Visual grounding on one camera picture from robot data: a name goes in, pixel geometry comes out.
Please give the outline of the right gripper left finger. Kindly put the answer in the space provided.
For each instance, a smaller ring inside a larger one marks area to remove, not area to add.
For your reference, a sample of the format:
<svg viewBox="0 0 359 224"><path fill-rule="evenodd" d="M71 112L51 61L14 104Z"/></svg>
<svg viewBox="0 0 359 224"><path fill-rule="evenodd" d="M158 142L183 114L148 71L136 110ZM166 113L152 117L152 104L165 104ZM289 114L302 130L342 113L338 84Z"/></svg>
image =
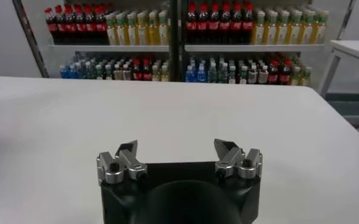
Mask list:
<svg viewBox="0 0 359 224"><path fill-rule="evenodd" d="M148 173L148 166L137 160L138 141L123 143L116 153L101 152L96 158L98 184L119 184L125 177L142 180Z"/></svg>

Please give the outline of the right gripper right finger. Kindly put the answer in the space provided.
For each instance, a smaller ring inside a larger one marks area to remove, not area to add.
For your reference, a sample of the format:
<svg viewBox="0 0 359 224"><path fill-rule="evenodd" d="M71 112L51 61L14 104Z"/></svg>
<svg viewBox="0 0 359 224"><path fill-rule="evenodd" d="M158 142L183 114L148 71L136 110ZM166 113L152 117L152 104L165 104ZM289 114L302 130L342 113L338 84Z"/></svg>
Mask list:
<svg viewBox="0 0 359 224"><path fill-rule="evenodd" d="M249 180L261 178L263 170L263 154L259 149L250 149L246 153L232 141L214 140L214 147L219 161L215 162L215 173L225 179L237 174Z"/></svg>

